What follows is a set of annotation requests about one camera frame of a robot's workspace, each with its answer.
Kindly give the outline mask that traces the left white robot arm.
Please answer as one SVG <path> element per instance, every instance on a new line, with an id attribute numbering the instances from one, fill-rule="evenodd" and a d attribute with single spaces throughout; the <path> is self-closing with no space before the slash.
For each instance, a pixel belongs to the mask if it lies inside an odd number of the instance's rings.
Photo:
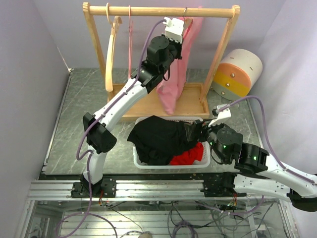
<path id="1" fill-rule="evenodd" d="M 103 108 L 93 115 L 83 116 L 88 155 L 86 170 L 81 178 L 84 192 L 95 197 L 101 191 L 102 167 L 107 153 L 115 146 L 117 139 L 111 133 L 123 115 L 140 99 L 147 96 L 169 74 L 171 64 L 182 58 L 184 38 L 174 39 L 162 34 L 147 40 L 138 68 L 127 83 Z"/>

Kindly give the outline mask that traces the pink t shirt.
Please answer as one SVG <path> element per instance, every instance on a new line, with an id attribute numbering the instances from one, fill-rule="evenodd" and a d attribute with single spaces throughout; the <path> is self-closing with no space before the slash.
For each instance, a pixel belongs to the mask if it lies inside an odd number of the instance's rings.
<path id="1" fill-rule="evenodd" d="M 175 112 L 176 102 L 183 92 L 191 47 L 201 30 L 204 20 L 202 17 L 188 17 L 187 19 L 192 20 L 192 22 L 184 32 L 182 59 L 177 59 L 171 64 L 170 73 L 165 74 L 165 76 L 169 76 L 169 79 L 162 81 L 157 86 L 158 97 L 168 115 Z"/>

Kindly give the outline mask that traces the red t shirt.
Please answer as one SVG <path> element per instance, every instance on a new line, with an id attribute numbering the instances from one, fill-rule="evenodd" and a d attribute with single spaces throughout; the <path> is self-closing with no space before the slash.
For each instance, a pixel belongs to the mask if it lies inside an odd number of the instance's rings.
<path id="1" fill-rule="evenodd" d="M 195 147 L 183 152 L 181 155 L 174 156 L 170 162 L 173 166 L 193 165 L 195 161 L 201 161 L 203 158 L 204 146 L 198 142 Z"/>

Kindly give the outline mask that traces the light wooden hanger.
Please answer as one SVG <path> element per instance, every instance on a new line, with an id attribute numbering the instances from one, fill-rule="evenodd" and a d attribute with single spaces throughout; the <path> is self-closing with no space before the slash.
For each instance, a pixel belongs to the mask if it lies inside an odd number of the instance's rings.
<path id="1" fill-rule="evenodd" d="M 105 67 L 105 88 L 108 93 L 113 92 L 113 81 L 112 81 L 112 69 L 114 62 L 114 51 L 115 51 L 115 40 L 120 24 L 122 23 L 120 16 L 115 16 L 114 20 L 110 20 L 109 16 L 109 3 L 106 4 L 106 16 L 111 26 L 111 33 L 109 36 L 107 56 L 106 56 L 106 67 Z"/>

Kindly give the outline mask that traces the black printed t shirt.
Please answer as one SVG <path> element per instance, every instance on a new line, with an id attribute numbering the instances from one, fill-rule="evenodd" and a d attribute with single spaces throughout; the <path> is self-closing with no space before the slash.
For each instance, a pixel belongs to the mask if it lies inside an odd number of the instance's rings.
<path id="1" fill-rule="evenodd" d="M 127 141 L 135 145 L 142 163 L 167 166 L 174 156 L 181 155 L 198 143 L 187 141 L 184 123 L 151 116 L 133 127 Z"/>

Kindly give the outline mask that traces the pink wire hanger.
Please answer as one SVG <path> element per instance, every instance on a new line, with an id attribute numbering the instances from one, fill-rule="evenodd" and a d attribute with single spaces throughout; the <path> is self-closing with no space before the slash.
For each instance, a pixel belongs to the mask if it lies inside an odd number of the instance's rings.
<path id="1" fill-rule="evenodd" d="M 129 36 L 128 36 L 128 78 L 131 77 L 131 69 L 132 69 L 132 29 L 133 29 L 133 21 L 131 19 L 131 6 L 128 6 L 128 20 L 129 20 Z"/>

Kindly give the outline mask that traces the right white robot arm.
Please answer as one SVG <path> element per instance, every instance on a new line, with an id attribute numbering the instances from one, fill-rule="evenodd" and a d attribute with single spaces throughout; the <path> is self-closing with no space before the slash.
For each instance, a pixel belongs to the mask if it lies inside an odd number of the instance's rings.
<path id="1" fill-rule="evenodd" d="M 221 165 L 235 172 L 210 173 L 202 192 L 206 197 L 257 194 L 290 202 L 296 209 L 317 210 L 317 177 L 278 163 L 265 149 L 243 142 L 228 125 L 206 125 L 196 120 L 184 125 L 189 142 L 206 142 Z"/>

